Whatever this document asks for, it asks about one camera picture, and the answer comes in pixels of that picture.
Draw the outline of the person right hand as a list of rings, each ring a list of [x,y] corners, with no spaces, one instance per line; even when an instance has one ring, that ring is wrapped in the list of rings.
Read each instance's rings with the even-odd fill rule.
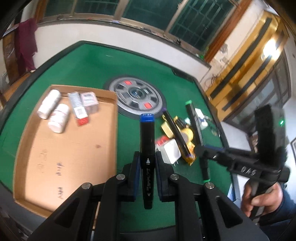
[[[252,188],[250,181],[244,186],[244,193],[242,196],[241,210],[250,217],[254,207],[264,207],[262,215],[266,215],[276,211],[283,200],[283,191],[279,183],[271,187],[271,192],[261,194],[255,197],[251,196]]]

